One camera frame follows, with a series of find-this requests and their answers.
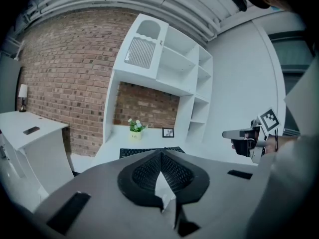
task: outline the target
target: white shelving unit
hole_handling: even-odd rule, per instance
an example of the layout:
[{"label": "white shelving unit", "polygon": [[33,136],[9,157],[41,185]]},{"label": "white shelving unit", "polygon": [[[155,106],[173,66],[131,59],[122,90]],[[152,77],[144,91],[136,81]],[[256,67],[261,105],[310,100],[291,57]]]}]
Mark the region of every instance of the white shelving unit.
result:
[{"label": "white shelving unit", "polygon": [[104,114],[103,140],[111,134],[120,81],[180,96],[174,131],[182,141],[201,142],[213,82],[213,58],[199,44],[167,23],[140,14],[116,58]]}]

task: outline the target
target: lamp shade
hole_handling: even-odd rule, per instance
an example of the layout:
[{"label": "lamp shade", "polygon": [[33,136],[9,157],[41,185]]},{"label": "lamp shade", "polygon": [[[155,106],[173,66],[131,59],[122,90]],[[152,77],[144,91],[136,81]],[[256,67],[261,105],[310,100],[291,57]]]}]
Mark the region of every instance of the lamp shade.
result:
[{"label": "lamp shade", "polygon": [[27,96],[28,96],[28,86],[25,84],[21,84],[20,91],[19,91],[19,97],[26,98]]}]

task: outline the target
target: ceiling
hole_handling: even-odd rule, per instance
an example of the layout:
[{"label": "ceiling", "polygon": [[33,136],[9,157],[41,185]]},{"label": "ceiling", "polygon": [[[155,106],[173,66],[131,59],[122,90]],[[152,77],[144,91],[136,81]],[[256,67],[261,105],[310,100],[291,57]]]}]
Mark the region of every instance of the ceiling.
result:
[{"label": "ceiling", "polygon": [[240,23],[273,12],[250,3],[246,12],[239,12],[232,0],[31,0],[9,35],[15,37],[31,24],[62,12],[88,7],[142,11],[168,22],[202,44]]}]

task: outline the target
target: black keyboard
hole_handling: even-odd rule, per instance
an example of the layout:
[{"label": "black keyboard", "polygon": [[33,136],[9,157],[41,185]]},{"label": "black keyboard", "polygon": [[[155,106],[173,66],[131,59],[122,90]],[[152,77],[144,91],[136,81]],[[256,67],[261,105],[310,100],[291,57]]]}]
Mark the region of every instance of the black keyboard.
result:
[{"label": "black keyboard", "polygon": [[[157,150],[161,148],[155,148],[155,149],[120,149],[120,158],[132,156],[134,154],[150,151],[150,150]],[[166,147],[162,149],[168,149],[168,150],[175,150],[182,153],[185,153],[180,147]]]}]

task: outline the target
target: table lamp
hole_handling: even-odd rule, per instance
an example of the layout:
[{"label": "table lamp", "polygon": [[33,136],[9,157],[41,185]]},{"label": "table lamp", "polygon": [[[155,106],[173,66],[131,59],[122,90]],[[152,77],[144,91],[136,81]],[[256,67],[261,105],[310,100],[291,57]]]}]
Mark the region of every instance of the table lamp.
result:
[{"label": "table lamp", "polygon": [[22,98],[22,105],[19,112],[23,113],[26,111],[24,99],[28,96],[28,86],[25,84],[21,84],[20,91],[19,91],[19,97]]}]

